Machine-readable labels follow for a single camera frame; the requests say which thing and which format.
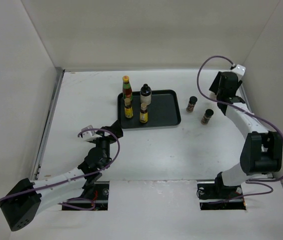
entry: white bottle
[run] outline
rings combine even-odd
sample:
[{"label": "white bottle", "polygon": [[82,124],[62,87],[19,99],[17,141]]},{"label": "white bottle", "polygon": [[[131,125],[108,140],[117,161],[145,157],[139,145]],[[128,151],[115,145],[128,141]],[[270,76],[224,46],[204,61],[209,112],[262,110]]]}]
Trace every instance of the white bottle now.
[{"label": "white bottle", "polygon": [[148,84],[144,84],[140,89],[140,103],[145,103],[147,106],[152,102],[152,89]]}]

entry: wire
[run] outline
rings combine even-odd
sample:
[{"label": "wire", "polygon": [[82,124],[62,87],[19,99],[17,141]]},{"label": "wire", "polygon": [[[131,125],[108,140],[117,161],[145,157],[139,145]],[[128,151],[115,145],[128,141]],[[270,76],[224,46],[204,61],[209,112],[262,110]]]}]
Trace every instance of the wire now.
[{"label": "wire", "polygon": [[231,200],[235,200],[235,199],[241,199],[241,198],[244,198],[244,197],[249,197],[249,196],[257,196],[257,195],[265,195],[265,194],[271,194],[274,189],[265,184],[265,183],[262,183],[262,182],[257,182],[257,181],[246,181],[246,184],[257,184],[257,185],[262,185],[262,186],[265,186],[267,188],[269,188],[270,190],[269,191],[264,191],[264,192],[257,192],[257,193],[248,193],[248,194],[243,194],[243,195],[240,195],[240,196],[235,196],[235,197],[232,197],[230,199],[225,199],[225,200],[220,200],[220,201],[211,201],[209,202],[209,204],[222,204],[222,203],[228,203],[229,201]]},{"label": "wire", "polygon": [[7,200],[7,199],[11,199],[11,198],[17,197],[17,196],[20,196],[20,195],[29,194],[29,193],[32,193],[32,192],[35,192],[35,191],[39,191],[39,190],[43,190],[43,189],[48,189],[48,188],[53,188],[53,187],[56,187],[56,186],[68,183],[70,181],[74,181],[76,179],[81,179],[81,178],[84,178],[84,177],[87,177],[87,176],[91,176],[91,175],[97,174],[97,173],[99,173],[99,172],[109,168],[110,165],[116,160],[118,154],[120,153],[120,150],[121,150],[120,141],[118,140],[116,135],[113,134],[111,131],[108,131],[106,129],[101,129],[101,128],[100,129],[99,128],[90,128],[89,130],[87,130],[87,129],[86,130],[82,130],[78,135],[81,135],[81,134],[83,134],[84,132],[87,132],[87,131],[102,131],[102,132],[105,132],[105,133],[108,133],[108,134],[112,135],[113,138],[116,140],[117,146],[118,146],[117,153],[116,153],[115,157],[105,167],[103,167],[103,168],[101,168],[101,169],[99,169],[97,171],[93,171],[93,172],[90,172],[90,173],[87,173],[87,174],[83,174],[83,175],[80,175],[80,176],[72,177],[72,178],[70,178],[68,180],[56,182],[56,183],[53,183],[53,184],[49,184],[49,185],[45,185],[45,186],[41,186],[41,187],[37,187],[37,188],[28,189],[28,190],[25,190],[25,191],[20,191],[20,192],[17,192],[17,193],[13,193],[13,194],[10,194],[10,195],[2,197],[0,199],[0,202],[4,201],[4,200]]},{"label": "wire", "polygon": [[[69,203],[70,201],[74,201],[74,200],[85,200],[85,201],[90,201],[91,202],[91,205],[92,207],[90,208],[85,208],[85,207],[79,207],[79,206],[73,206],[73,205],[69,205],[67,203]],[[62,203],[58,203],[59,205],[62,205],[64,207],[68,207],[68,208],[72,208],[72,209],[76,209],[76,210],[81,210],[81,211],[91,211],[93,210],[95,207],[96,207],[96,203],[94,203],[94,200],[90,200],[90,199],[86,199],[86,198],[83,198],[83,197],[74,197],[74,198],[71,198],[71,199],[68,199],[67,201],[65,202],[62,202]]]},{"label": "wire", "polygon": [[[206,63],[207,63],[208,61],[210,61],[211,59],[214,59],[214,58],[225,59],[225,60],[227,60],[228,62],[230,62],[233,67],[235,66],[234,62],[233,62],[232,60],[230,60],[229,58],[225,57],[225,56],[214,55],[214,56],[211,56],[211,57],[207,58],[206,61],[204,61],[203,64],[200,66],[200,68],[199,68],[199,70],[198,70],[198,73],[197,73],[197,81],[196,81],[196,82],[197,82],[197,88],[198,88],[199,93],[200,93],[204,98],[206,98],[206,99],[208,99],[208,100],[210,100],[210,101],[212,101],[212,102],[230,106],[230,107],[232,107],[232,108],[235,108],[235,109],[237,109],[237,110],[243,112],[244,114],[246,114],[246,115],[248,115],[248,116],[250,116],[250,117],[252,117],[252,118],[258,119],[258,120],[260,120],[260,121],[262,121],[262,122],[264,122],[264,123],[270,125],[271,127],[273,127],[273,128],[279,133],[279,135],[282,137],[282,140],[283,140],[283,133],[282,133],[282,131],[281,131],[277,126],[275,126],[273,123],[271,123],[270,121],[268,121],[268,120],[266,120],[266,119],[264,119],[264,118],[262,118],[262,117],[260,117],[260,116],[256,116],[256,115],[254,115],[254,114],[252,114],[252,113],[250,113],[250,112],[247,112],[246,110],[241,109],[240,107],[235,106],[235,105],[233,105],[233,104],[230,104],[230,103],[228,103],[228,102],[219,101],[219,100],[215,100],[215,99],[213,99],[213,98],[210,98],[210,97],[206,96],[206,95],[202,92],[201,87],[200,87],[200,74],[201,74],[201,71],[203,70],[203,68],[204,68],[204,66],[206,65]],[[269,188],[270,191],[244,194],[244,195],[236,196],[236,197],[233,197],[233,198],[230,198],[230,199],[225,199],[225,200],[221,200],[221,201],[210,202],[210,204],[227,203],[227,202],[229,202],[229,201],[231,201],[231,200],[240,199],[240,198],[244,198],[244,197],[248,197],[248,196],[258,196],[258,195],[270,194],[270,193],[272,193],[272,192],[274,191],[274,189],[273,189],[271,186],[269,186],[269,185],[267,185],[267,184],[265,184],[265,183],[262,183],[262,182],[266,182],[266,183],[267,183],[267,182],[278,182],[278,181],[280,181],[280,180],[283,180],[283,175],[282,175],[281,177],[279,177],[279,178],[267,179],[267,180],[266,180],[266,179],[249,179],[249,180],[246,181],[246,184],[262,185],[262,186],[265,186],[265,187]]]},{"label": "wire", "polygon": [[[237,109],[237,110],[239,110],[239,111],[245,113],[246,115],[248,115],[248,116],[250,116],[250,117],[252,117],[252,118],[258,119],[258,120],[260,120],[260,121],[262,121],[262,122],[264,122],[264,123],[270,125],[271,127],[273,127],[273,128],[279,133],[279,135],[282,137],[282,140],[283,140],[283,133],[282,133],[282,131],[281,131],[277,126],[275,126],[273,123],[271,123],[270,121],[268,121],[268,120],[266,120],[266,119],[264,119],[264,118],[262,118],[262,117],[260,117],[260,116],[256,116],[256,115],[254,115],[254,114],[252,114],[252,113],[250,113],[250,112],[247,112],[247,111],[245,111],[244,109],[241,109],[240,107],[235,106],[235,105],[233,105],[233,104],[230,104],[230,103],[228,103],[228,102],[224,102],[224,101],[219,101],[219,100],[212,99],[212,98],[206,96],[206,95],[202,92],[201,87],[200,87],[200,74],[201,74],[201,71],[203,70],[203,67],[206,65],[206,63],[207,63],[209,60],[214,59],[214,58],[225,59],[225,60],[227,60],[228,62],[230,62],[232,66],[234,66],[233,61],[231,61],[229,58],[227,58],[227,57],[225,57],[225,56],[214,55],[214,56],[209,57],[206,61],[203,62],[203,64],[200,66],[200,68],[199,68],[199,70],[198,70],[198,73],[197,73],[197,88],[198,88],[199,93],[200,93],[204,98],[206,98],[206,99],[208,99],[208,100],[210,100],[210,101],[213,101],[213,102],[215,102],[215,103],[219,103],[219,104],[224,104],[224,105],[230,106],[230,107],[232,107],[232,108],[235,108],[235,109]],[[283,180],[283,175],[282,175],[281,177],[275,178],[275,179],[268,179],[268,180],[266,180],[266,179],[254,179],[253,181],[254,181],[254,182],[278,182],[278,181],[280,181],[280,180]]]},{"label": "wire", "polygon": [[97,197],[98,197],[98,192],[97,192],[97,190],[95,191],[95,197],[92,199],[93,201],[96,201],[97,200]]}]

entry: jar lid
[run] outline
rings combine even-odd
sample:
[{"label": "jar lid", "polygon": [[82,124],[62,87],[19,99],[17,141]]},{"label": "jar lid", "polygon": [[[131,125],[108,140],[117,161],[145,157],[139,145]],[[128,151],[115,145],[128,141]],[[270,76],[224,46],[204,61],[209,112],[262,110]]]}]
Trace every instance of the jar lid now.
[{"label": "jar lid", "polygon": [[195,96],[191,96],[190,98],[189,98],[189,102],[190,102],[190,104],[195,104],[196,102],[197,102],[197,97],[195,97]]},{"label": "jar lid", "polygon": [[127,106],[127,105],[130,105],[130,104],[131,104],[131,99],[130,99],[129,97],[126,97],[125,100],[124,100],[124,102],[125,102],[125,105],[126,105],[126,106]]},{"label": "jar lid", "polygon": [[214,114],[214,111],[211,109],[207,109],[205,114],[207,115],[207,117],[211,117]]},{"label": "jar lid", "polygon": [[140,105],[140,109],[141,109],[141,110],[146,110],[146,109],[147,109],[147,104],[143,102],[143,103]]},{"label": "jar lid", "polygon": [[147,83],[145,83],[140,89],[140,94],[143,95],[144,97],[151,95],[151,93],[152,93],[152,89],[150,88],[150,86],[148,86]]}]

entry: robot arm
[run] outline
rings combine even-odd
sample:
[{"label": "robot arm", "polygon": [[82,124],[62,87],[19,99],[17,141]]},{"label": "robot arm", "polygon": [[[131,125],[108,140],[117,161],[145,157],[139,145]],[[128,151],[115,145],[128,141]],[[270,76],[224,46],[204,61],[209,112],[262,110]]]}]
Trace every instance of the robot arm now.
[{"label": "robot arm", "polygon": [[[112,135],[105,136],[103,131],[94,132],[89,128],[83,129],[87,131],[79,137],[95,144],[95,147],[89,150],[88,155],[78,167],[45,180],[30,181],[25,178],[19,181],[7,196],[26,190],[37,189],[36,191],[0,201],[1,211],[11,231],[24,228],[36,215],[51,206],[72,198],[87,198],[94,191],[95,182],[102,176],[97,171],[106,167],[112,160],[110,158],[110,144],[116,140]],[[117,138],[123,136],[123,131],[117,121],[112,126],[104,126],[102,129],[112,132]],[[93,174],[73,179],[89,173]]]},{"label": "robot arm", "polygon": [[[235,105],[244,112],[251,113],[245,101],[236,95],[244,73],[245,68],[240,65],[230,71],[219,72],[209,90],[215,94],[218,101]],[[239,129],[245,138],[245,144],[240,155],[240,163],[220,172],[215,178],[213,190],[210,193],[206,191],[208,194],[202,194],[201,199],[226,199],[236,192],[240,184],[255,177],[256,174],[278,172],[282,167],[283,139],[277,132],[269,131],[257,119],[234,107],[222,103],[218,103],[217,106]]]}]

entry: bottle label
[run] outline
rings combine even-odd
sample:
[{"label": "bottle label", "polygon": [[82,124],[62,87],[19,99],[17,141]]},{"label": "bottle label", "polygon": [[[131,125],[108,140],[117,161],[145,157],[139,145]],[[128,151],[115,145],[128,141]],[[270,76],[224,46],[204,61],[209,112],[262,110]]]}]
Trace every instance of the bottle label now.
[{"label": "bottle label", "polygon": [[143,95],[140,95],[140,103],[145,103],[147,104],[147,106],[149,104],[151,104],[151,101],[152,101],[152,94],[150,94],[149,96],[143,96]]},{"label": "bottle label", "polygon": [[122,85],[122,87],[123,87],[124,89],[130,89],[130,88],[131,88],[131,84],[130,84],[130,83],[124,83],[124,84]]},{"label": "bottle label", "polygon": [[195,107],[195,105],[192,105],[192,104],[188,103],[186,111],[191,113],[192,111],[194,111],[194,107]]},{"label": "bottle label", "polygon": [[140,113],[139,115],[139,120],[142,123],[147,123],[148,122],[148,112],[146,113]]},{"label": "bottle label", "polygon": [[205,115],[202,117],[201,119],[201,123],[202,124],[208,124],[208,122],[210,121],[211,118],[207,118]]},{"label": "bottle label", "polygon": [[133,108],[126,108],[125,107],[125,117],[131,119],[133,117]]}]

